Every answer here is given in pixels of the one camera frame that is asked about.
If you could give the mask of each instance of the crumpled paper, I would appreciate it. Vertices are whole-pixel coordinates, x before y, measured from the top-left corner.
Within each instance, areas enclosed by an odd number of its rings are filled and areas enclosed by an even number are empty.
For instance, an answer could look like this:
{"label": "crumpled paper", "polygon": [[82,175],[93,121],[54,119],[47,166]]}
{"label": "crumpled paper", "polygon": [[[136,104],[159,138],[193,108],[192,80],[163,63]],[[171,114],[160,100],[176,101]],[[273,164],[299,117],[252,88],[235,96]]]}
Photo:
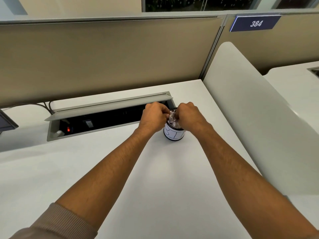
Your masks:
{"label": "crumpled paper", "polygon": [[178,120],[175,117],[175,111],[171,111],[171,114],[168,118],[168,123],[173,127],[173,128],[181,128],[181,126],[178,124]]}

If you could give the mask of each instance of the sleeve cuff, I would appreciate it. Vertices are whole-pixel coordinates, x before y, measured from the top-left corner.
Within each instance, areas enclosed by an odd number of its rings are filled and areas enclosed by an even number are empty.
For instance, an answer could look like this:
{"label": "sleeve cuff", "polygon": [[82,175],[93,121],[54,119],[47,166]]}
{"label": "sleeve cuff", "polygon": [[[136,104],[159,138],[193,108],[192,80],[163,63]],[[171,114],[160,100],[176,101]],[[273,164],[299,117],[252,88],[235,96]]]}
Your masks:
{"label": "sleeve cuff", "polygon": [[56,203],[52,203],[31,227],[53,232],[66,239],[94,239],[98,234],[85,220]]}

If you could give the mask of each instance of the person's left arm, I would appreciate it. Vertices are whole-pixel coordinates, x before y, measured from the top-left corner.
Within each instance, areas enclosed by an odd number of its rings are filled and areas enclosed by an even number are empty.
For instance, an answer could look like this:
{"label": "person's left arm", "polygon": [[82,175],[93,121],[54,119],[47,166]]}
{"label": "person's left arm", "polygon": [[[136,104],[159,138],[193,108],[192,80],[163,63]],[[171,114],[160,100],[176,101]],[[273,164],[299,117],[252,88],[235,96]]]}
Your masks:
{"label": "person's left arm", "polygon": [[169,114],[169,109],[163,104],[147,104],[134,133],[51,204],[31,227],[66,238],[94,237],[119,197],[146,143],[164,127]]}

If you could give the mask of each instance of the small bin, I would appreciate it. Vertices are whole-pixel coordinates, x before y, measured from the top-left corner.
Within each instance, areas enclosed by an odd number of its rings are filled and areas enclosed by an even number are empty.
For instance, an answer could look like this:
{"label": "small bin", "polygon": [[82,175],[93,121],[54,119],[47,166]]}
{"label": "small bin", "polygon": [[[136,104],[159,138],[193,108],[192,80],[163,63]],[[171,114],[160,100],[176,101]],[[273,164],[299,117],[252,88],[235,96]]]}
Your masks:
{"label": "small bin", "polygon": [[171,141],[178,141],[181,140],[184,137],[185,130],[182,128],[174,128],[172,127],[168,121],[166,121],[166,124],[164,126],[164,135]]}

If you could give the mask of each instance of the number plate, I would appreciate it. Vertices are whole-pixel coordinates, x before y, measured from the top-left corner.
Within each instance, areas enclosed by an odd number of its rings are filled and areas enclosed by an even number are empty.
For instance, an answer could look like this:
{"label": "number plate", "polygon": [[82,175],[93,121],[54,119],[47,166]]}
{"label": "number plate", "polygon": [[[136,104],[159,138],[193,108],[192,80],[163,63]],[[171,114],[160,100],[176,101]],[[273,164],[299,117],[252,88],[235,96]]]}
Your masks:
{"label": "number plate", "polygon": [[236,16],[230,32],[273,29],[281,15]]}

